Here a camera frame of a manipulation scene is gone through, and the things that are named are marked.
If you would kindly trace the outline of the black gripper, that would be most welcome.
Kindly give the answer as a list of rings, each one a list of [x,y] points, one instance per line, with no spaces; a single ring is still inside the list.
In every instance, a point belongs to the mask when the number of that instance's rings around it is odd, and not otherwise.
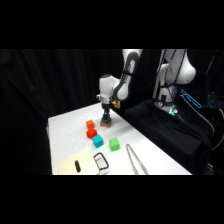
[[[110,108],[111,108],[111,104],[103,104],[102,103],[102,109],[104,110],[103,114],[109,114]],[[103,122],[106,121],[104,115],[102,117],[102,121]],[[108,122],[111,122],[111,116],[110,115],[108,115]]]

